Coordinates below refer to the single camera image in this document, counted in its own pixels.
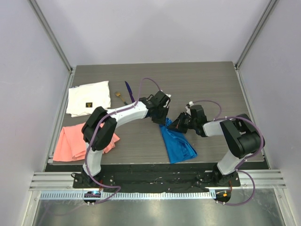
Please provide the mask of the blue cloth napkin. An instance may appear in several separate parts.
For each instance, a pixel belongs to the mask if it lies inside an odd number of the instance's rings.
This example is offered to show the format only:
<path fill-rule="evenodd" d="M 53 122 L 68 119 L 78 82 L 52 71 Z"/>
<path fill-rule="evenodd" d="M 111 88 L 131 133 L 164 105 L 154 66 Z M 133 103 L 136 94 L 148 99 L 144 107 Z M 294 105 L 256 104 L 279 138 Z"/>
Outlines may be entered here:
<path fill-rule="evenodd" d="M 171 124 L 172 121 L 166 118 L 165 125 L 159 126 L 169 162 L 174 164 L 196 158 L 198 154 L 185 136 L 167 128 Z"/>

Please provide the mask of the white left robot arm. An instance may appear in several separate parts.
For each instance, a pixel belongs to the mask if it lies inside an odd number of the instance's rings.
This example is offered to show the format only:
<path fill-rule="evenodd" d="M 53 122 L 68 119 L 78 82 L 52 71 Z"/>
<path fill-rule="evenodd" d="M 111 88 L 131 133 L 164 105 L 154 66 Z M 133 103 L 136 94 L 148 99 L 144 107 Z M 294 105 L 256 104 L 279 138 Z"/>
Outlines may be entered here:
<path fill-rule="evenodd" d="M 141 97 L 120 108 L 105 110 L 97 107 L 81 130 L 87 148 L 82 181 L 91 188 L 99 185 L 103 151 L 111 143 L 116 128 L 144 118 L 164 125 L 170 101 L 171 95 L 159 90 L 155 95 Z"/>

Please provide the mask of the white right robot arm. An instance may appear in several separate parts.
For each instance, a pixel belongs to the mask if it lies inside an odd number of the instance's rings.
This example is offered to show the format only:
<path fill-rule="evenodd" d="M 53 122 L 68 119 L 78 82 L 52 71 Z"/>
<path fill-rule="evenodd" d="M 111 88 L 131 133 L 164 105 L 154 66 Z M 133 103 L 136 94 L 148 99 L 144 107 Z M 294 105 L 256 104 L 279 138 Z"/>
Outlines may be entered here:
<path fill-rule="evenodd" d="M 214 165 L 209 182 L 216 186 L 228 184 L 234 172 L 249 157 L 260 151 L 265 141 L 246 114 L 232 118 L 208 121 L 202 105 L 187 106 L 187 111 L 168 125 L 168 129 L 186 133 L 191 129 L 201 137 L 224 136 L 229 150 Z"/>

